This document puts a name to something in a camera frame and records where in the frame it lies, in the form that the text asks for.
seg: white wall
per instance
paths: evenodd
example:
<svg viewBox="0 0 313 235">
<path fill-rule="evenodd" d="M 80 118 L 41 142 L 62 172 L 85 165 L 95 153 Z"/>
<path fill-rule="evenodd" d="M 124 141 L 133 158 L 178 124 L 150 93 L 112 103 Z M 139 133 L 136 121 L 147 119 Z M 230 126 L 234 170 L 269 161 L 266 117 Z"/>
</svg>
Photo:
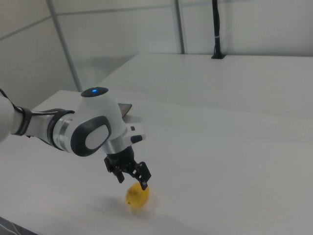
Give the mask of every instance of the white wall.
<svg viewBox="0 0 313 235">
<path fill-rule="evenodd" d="M 226 54 L 313 56 L 312 0 L 219 0 Z M 175 0 L 53 0 L 83 89 L 137 53 L 180 53 Z M 185 51 L 212 54 L 211 0 L 179 0 Z"/>
<path fill-rule="evenodd" d="M 76 90 L 49 17 L 43 0 L 0 2 L 0 88 L 18 106 L 33 108 L 60 89 Z"/>
<path fill-rule="evenodd" d="M 222 51 L 313 56 L 312 0 L 219 0 Z M 212 1 L 182 0 L 188 53 L 212 54 Z"/>
<path fill-rule="evenodd" d="M 137 53 L 180 53 L 173 2 L 54 0 L 83 89 Z"/>
</svg>

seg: table surface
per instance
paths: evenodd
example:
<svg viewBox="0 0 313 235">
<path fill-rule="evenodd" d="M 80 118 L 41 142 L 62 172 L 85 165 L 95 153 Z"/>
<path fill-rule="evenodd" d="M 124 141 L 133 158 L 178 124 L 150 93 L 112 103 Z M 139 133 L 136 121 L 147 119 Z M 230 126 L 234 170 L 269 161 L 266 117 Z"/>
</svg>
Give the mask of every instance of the table surface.
<svg viewBox="0 0 313 235">
<path fill-rule="evenodd" d="M 123 98 L 313 118 L 313 57 L 139 54 L 99 86 Z"/>
</svg>

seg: yellow object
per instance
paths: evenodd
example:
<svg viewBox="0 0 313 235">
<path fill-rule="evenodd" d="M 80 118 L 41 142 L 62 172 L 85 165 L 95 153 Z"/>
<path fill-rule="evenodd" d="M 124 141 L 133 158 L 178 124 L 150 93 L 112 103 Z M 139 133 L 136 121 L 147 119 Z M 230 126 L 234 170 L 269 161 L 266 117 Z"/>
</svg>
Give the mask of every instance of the yellow object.
<svg viewBox="0 0 313 235">
<path fill-rule="evenodd" d="M 127 190 L 125 203 L 132 208 L 139 208 L 147 201 L 148 195 L 149 186 L 145 190 L 142 190 L 140 183 L 137 182 Z"/>
</svg>

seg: black cable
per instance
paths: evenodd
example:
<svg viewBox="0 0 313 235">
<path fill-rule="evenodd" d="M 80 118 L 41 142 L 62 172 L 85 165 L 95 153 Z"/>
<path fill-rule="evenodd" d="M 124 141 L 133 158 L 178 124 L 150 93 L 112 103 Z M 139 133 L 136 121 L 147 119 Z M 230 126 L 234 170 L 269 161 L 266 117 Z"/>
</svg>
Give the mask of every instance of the black cable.
<svg viewBox="0 0 313 235">
<path fill-rule="evenodd" d="M 1 88 L 0 88 L 0 92 L 5 98 L 7 98 L 11 102 L 14 110 L 19 112 L 20 114 L 23 114 L 23 111 L 21 109 L 19 109 L 18 107 L 16 107 L 15 104 L 12 103 L 12 101 L 9 99 L 9 97 L 6 95 L 6 93 Z M 51 113 L 51 112 L 50 113 L 33 113 L 32 115 L 33 116 L 43 116 L 43 115 L 54 115 L 54 114 L 56 114 L 56 112 L 53 112 L 53 113 Z"/>
<path fill-rule="evenodd" d="M 1 92 L 1 94 L 5 97 L 5 98 L 7 98 L 8 100 L 10 100 L 9 99 L 9 97 L 4 93 L 4 91 L 0 88 L 0 92 Z M 13 108 L 16 110 L 16 111 L 18 111 L 19 113 L 23 113 L 22 112 L 22 110 L 20 110 L 18 107 L 16 107 L 13 103 L 12 103 L 12 101 L 10 100 L 10 102 L 11 102 L 11 104 L 13 105 Z"/>
<path fill-rule="evenodd" d="M 219 26 L 219 31 L 220 31 L 220 14 L 219 14 L 219 11 L 217 11 L 217 17 L 218 17 L 218 26 Z M 215 45 L 214 45 L 213 55 L 216 55 L 216 46 Z"/>
</svg>

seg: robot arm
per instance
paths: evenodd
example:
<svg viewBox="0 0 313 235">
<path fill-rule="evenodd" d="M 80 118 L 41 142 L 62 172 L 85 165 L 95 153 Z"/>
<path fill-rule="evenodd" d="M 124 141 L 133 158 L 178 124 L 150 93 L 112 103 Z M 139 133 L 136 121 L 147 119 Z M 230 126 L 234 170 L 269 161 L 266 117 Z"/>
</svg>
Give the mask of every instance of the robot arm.
<svg viewBox="0 0 313 235">
<path fill-rule="evenodd" d="M 9 133 L 40 138 L 47 144 L 85 157 L 99 148 L 106 152 L 108 172 L 123 182 L 123 172 L 136 178 L 142 189 L 151 174 L 144 162 L 136 163 L 132 146 L 145 139 L 140 123 L 126 124 L 118 103 L 106 88 L 81 93 L 76 112 L 54 109 L 43 112 L 18 108 L 0 90 L 0 141 Z"/>
</svg>

